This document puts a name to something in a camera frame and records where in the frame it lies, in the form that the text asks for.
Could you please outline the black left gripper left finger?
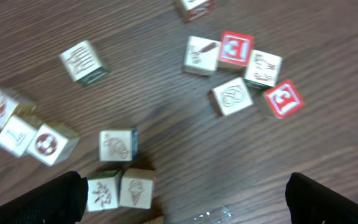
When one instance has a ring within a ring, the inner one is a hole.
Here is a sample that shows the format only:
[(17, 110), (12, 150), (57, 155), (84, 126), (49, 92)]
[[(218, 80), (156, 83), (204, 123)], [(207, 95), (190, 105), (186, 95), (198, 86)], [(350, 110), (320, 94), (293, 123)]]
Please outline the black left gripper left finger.
[(87, 200), (87, 178), (69, 171), (1, 205), (0, 224), (75, 224)]

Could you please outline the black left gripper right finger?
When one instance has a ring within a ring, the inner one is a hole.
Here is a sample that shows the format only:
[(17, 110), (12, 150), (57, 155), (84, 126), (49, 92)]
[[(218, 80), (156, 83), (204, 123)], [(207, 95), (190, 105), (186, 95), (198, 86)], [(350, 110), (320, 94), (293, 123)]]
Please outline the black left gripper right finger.
[(299, 173), (285, 189), (292, 224), (358, 224), (358, 204)]

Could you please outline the plain wooden block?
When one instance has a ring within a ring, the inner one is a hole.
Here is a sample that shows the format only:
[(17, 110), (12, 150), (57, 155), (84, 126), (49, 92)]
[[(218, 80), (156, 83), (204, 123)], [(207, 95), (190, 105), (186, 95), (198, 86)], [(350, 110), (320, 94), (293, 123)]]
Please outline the plain wooden block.
[(143, 224), (166, 224), (166, 221), (165, 221), (164, 216), (160, 216), (160, 217), (154, 218), (152, 220), (149, 220)]

